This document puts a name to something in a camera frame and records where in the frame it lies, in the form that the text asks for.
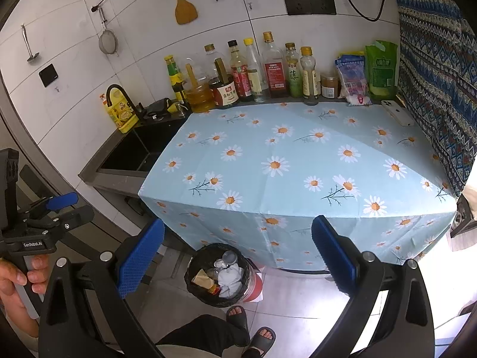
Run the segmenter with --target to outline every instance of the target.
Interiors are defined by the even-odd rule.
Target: black slide sandal
[[[242,312],[240,314],[230,315],[230,311],[232,311],[235,308],[240,308]],[[240,345],[239,347],[248,346],[250,343],[250,333],[249,333],[249,325],[247,324],[247,314],[245,313],[245,309],[241,305],[235,305],[227,310],[227,316],[225,319],[227,323],[230,323],[231,325],[234,325],[237,328],[241,328],[247,333],[247,343],[243,346]]]
[[[260,335],[260,332],[262,330],[267,330],[268,332],[271,333],[271,335],[272,335],[271,340],[269,340],[268,338],[265,338],[264,336]],[[249,349],[250,349],[250,347],[256,347],[256,348],[262,350],[263,354],[260,355],[260,356],[263,357],[271,349],[271,347],[275,343],[275,339],[277,339],[277,335],[275,334],[275,331],[273,331],[270,327],[262,327],[253,336],[252,341],[251,341],[250,346],[249,346]]]

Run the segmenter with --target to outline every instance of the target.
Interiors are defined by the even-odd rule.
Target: wooden spatula
[[[177,0],[176,21],[178,24],[187,24],[197,19],[197,10],[187,0]]]

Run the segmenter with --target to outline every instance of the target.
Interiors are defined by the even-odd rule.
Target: black pants
[[[192,322],[168,333],[156,345],[178,345],[207,351],[218,357],[233,345],[245,345],[248,335],[244,330],[212,315],[201,315]],[[244,358],[259,358],[260,352],[248,349]]]

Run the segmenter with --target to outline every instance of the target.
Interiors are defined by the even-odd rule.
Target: black trash bag
[[[214,262],[219,258],[222,258],[222,255],[227,251],[232,250],[238,256],[237,264],[240,268],[243,268],[243,275],[240,281],[242,282],[242,288],[236,293],[234,297],[225,299],[219,297],[219,294],[212,295],[207,292],[207,289],[202,288],[192,282],[192,279],[199,273],[199,270],[203,269],[207,271],[210,268],[214,267]],[[239,250],[233,246],[224,244],[224,243],[211,243],[207,246],[204,246],[197,254],[192,257],[190,260],[189,267],[184,275],[185,284],[187,285],[187,290],[192,293],[197,299],[204,302],[205,304],[211,305],[213,307],[229,307],[236,302],[238,302],[245,291],[247,290],[250,283],[250,268],[248,260],[240,253]]]

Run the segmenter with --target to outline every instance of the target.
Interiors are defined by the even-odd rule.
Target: table
[[[271,267],[326,270],[311,238],[323,214],[360,251],[420,259],[456,199],[418,126],[381,105],[261,104],[192,114],[141,199],[194,249],[228,243]]]

